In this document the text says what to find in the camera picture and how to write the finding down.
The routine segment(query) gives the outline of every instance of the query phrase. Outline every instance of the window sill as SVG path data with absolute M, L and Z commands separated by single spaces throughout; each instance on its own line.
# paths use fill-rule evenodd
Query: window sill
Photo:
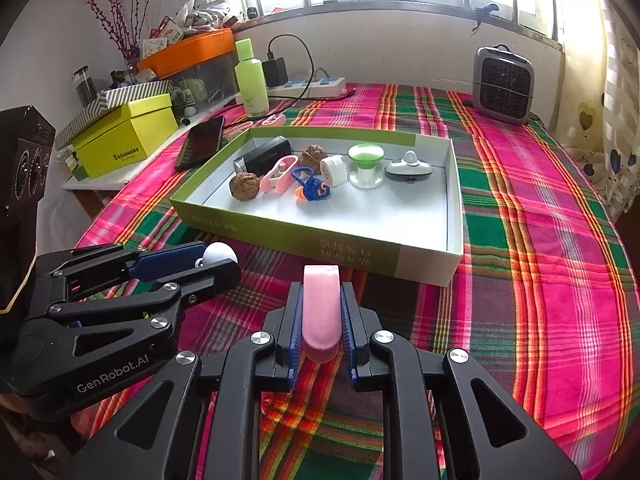
M 422 4 L 417 2 L 396 2 L 396 1 L 364 1 L 364 2 L 336 2 L 331 4 L 322 4 L 311 7 L 301 7 L 299 9 L 283 10 L 276 14 L 269 14 L 268 16 L 260 16 L 254 20 L 239 23 L 233 27 L 234 32 L 240 30 L 247 30 L 258 25 L 264 25 L 265 23 L 279 22 L 281 20 L 287 20 L 289 18 L 299 18 L 301 16 L 311 16 L 313 14 L 325 14 L 328 12 L 347 12 L 349 10 L 409 10 L 413 12 L 428 12 L 431 14 L 444 14 L 446 16 L 455 16 L 457 18 L 465 18 L 476 22 L 476 12 L 474 10 L 466 10 L 461 7 L 450 7 L 437 4 Z M 557 41 L 552 40 L 542 34 L 531 30 L 530 28 L 517 25 L 507 20 L 495 18 L 490 16 L 484 20 L 484 23 L 493 25 L 494 27 L 505 28 L 511 32 L 516 32 L 531 38 L 532 40 L 539 41 L 546 44 L 551 48 L 564 52 L 562 45 Z

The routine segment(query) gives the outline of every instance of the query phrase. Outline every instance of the striped tablecloth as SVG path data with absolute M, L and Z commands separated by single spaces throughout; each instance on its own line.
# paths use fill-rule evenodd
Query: striped tablecloth
M 638 293 L 618 234 L 596 193 L 538 124 L 509 126 L 477 114 L 463 96 L 359 85 L 340 102 L 299 103 L 287 124 L 353 126 L 448 136 L 460 168 L 465 255 L 439 288 L 341 269 L 361 306 L 418 348 L 468 349 L 594 478 L 638 412 Z M 229 111 L 239 118 L 242 108 Z M 176 140 L 104 210 L 80 245 L 122 242 L 159 249 L 196 238 L 168 200 Z M 180 348 L 228 348 L 284 306 L 304 258 L 227 241 L 244 269 L 236 290 L 187 312 Z M 144 291 L 129 283 L 111 294 Z M 101 403 L 95 433 L 135 387 Z M 264 395 L 261 478 L 382 478 L 382 400 L 349 386 L 342 353 L 302 363 L 295 391 Z M 440 465 L 444 467 L 442 448 Z

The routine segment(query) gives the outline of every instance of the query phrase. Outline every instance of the window frame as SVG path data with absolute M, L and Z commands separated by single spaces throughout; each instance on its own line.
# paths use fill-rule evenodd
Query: window frame
M 425 3 L 417 0 L 353 0 L 345 2 L 333 2 L 328 4 L 312 5 L 310 0 L 302 0 L 303 7 L 295 9 L 283 10 L 272 14 L 265 15 L 260 0 L 243 0 L 247 7 L 256 7 L 258 10 L 258 18 L 251 22 L 243 22 L 237 25 L 234 30 L 246 30 L 256 25 L 264 23 L 277 22 L 286 20 L 287 18 L 297 18 L 300 16 L 309 16 L 313 14 L 325 14 L 328 12 L 345 12 L 348 10 L 409 10 L 413 12 L 427 12 L 431 14 L 443 14 L 446 16 L 455 16 L 458 18 L 466 18 L 468 20 L 476 20 L 475 9 L 471 8 L 471 0 L 462 0 L 462 7 L 448 6 L 443 4 Z M 516 32 L 522 36 L 537 40 L 547 46 L 551 46 L 560 52 L 564 49 L 559 43 L 559 27 L 558 27 L 558 0 L 552 0 L 554 22 L 552 26 L 551 38 L 542 34 L 533 28 L 526 27 L 519 22 L 520 11 L 518 10 L 518 0 L 513 0 L 512 19 L 505 20 L 500 17 L 489 16 L 483 21 L 494 27 L 504 28 L 511 32 Z

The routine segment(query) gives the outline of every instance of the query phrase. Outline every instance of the white table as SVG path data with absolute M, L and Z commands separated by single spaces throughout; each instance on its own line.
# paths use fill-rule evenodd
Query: white table
M 62 189 L 66 189 L 68 191 L 74 190 L 92 190 L 92 191 L 119 191 L 123 187 L 125 187 L 129 182 L 131 182 L 136 176 L 138 176 L 142 170 L 144 170 L 151 162 L 162 153 L 169 144 L 174 142 L 175 139 L 180 137 L 184 132 L 189 130 L 191 127 L 195 126 L 198 123 L 201 123 L 208 115 L 217 112 L 222 109 L 226 104 L 231 102 L 234 99 L 233 96 L 230 96 L 219 103 L 213 105 L 212 107 L 201 111 L 195 114 L 193 117 L 190 117 L 189 120 L 191 123 L 189 126 L 180 126 L 165 142 L 158 146 L 151 155 L 149 155 L 145 160 L 141 160 L 139 162 L 134 162 L 133 164 L 129 164 L 128 166 L 124 166 L 122 168 L 118 168 L 117 170 L 111 171 L 111 173 L 107 173 L 101 176 L 97 176 L 95 178 L 86 178 L 84 180 L 77 180 L 74 176 L 71 176 L 69 180 L 67 180 L 63 185 Z

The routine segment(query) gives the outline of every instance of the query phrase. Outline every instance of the curtain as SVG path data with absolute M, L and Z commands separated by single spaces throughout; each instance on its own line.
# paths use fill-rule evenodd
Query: curtain
M 638 49 L 606 0 L 560 1 L 565 70 L 554 136 L 616 221 L 639 191 Z

